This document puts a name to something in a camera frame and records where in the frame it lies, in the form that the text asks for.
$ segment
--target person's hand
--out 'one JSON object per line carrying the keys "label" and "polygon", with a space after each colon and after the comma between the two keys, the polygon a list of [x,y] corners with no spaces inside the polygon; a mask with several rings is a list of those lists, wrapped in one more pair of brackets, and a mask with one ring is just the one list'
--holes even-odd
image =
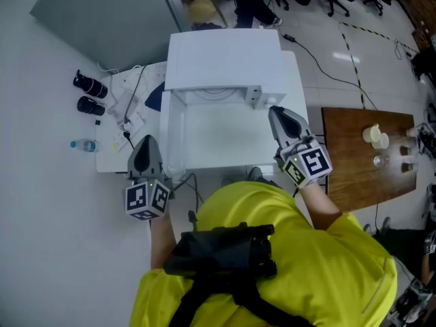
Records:
{"label": "person's hand", "polygon": [[436,251],[436,230],[432,231],[424,240],[424,255],[432,254]]}

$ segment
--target forearm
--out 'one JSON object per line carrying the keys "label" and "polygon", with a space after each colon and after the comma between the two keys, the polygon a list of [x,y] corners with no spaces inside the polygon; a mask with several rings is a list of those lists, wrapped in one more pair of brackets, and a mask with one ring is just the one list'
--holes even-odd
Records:
{"label": "forearm", "polygon": [[318,183],[307,185],[300,192],[315,229],[327,230],[341,216],[341,211],[323,192]]}
{"label": "forearm", "polygon": [[427,286],[433,277],[434,272],[430,271],[430,256],[428,254],[422,257],[421,264],[421,282]]}
{"label": "forearm", "polygon": [[164,267],[164,262],[176,246],[170,212],[151,220],[151,269]]}

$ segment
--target white floor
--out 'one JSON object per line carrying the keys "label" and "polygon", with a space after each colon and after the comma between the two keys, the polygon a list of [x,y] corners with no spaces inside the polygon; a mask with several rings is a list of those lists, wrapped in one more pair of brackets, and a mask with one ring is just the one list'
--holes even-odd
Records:
{"label": "white floor", "polygon": [[[236,24],[234,2],[218,0],[229,27]],[[362,0],[348,2],[340,0],[350,11],[350,17],[337,8],[334,16],[328,17],[329,7],[325,1],[312,0],[308,6],[301,6],[295,0],[288,0],[290,11],[275,5],[276,14],[284,19],[281,32],[296,38],[307,47],[317,58],[322,69],[335,78],[356,82],[356,74],[345,43],[339,31],[338,22],[346,22],[365,29],[377,31],[391,39],[397,38],[413,49],[417,49],[411,32],[412,24],[400,5],[393,1],[391,6],[385,5],[384,15],[378,16],[373,6],[365,6]],[[220,24],[218,16],[213,22]],[[253,27],[259,25],[255,20]],[[353,57],[356,60],[358,74],[363,89],[379,110],[402,112],[414,116],[415,125],[423,122],[423,111],[428,103],[434,100],[434,92],[428,80],[418,82],[411,72],[409,61],[400,47],[402,60],[398,60],[394,42],[371,33],[354,28],[341,26]],[[282,49],[295,52],[305,91],[309,125],[315,134],[323,134],[321,107],[362,108],[359,91],[342,82],[327,78],[315,64],[315,61],[299,45],[281,40]],[[373,109],[366,99],[366,107]],[[385,217],[392,219],[393,228],[421,228],[424,220],[422,214],[426,204],[426,186],[433,182],[434,163],[426,156],[418,156],[419,172],[416,190],[400,198],[384,202],[378,206],[377,225],[382,226]],[[231,175],[231,178],[243,179],[250,166],[236,170],[200,171],[198,173],[198,188],[203,198],[209,197],[221,186],[221,179]],[[286,190],[293,191],[291,182],[280,173],[272,173],[268,178]],[[298,204],[304,209],[302,200]],[[184,186],[176,193],[176,199],[171,203],[171,218],[174,231],[191,229],[187,221],[187,211],[195,208],[195,194],[192,189]],[[374,229],[376,205],[354,212],[361,225],[370,223]],[[401,268],[399,272],[399,293],[404,290],[409,281]]]}

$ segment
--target gray partition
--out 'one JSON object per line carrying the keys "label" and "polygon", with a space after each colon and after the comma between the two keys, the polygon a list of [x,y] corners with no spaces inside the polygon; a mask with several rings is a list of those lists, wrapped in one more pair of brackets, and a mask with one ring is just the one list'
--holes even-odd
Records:
{"label": "gray partition", "polygon": [[166,60],[170,34],[191,30],[180,0],[38,0],[31,14],[106,69]]}

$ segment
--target water bottle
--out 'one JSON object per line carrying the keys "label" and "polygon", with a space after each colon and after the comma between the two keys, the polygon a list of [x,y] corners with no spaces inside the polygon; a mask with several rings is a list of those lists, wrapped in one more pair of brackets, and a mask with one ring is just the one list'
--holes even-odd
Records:
{"label": "water bottle", "polygon": [[89,140],[89,139],[79,139],[79,140],[73,140],[70,144],[72,148],[77,148],[81,151],[87,151],[88,153],[94,153],[97,151],[98,148],[98,142],[95,140]]}

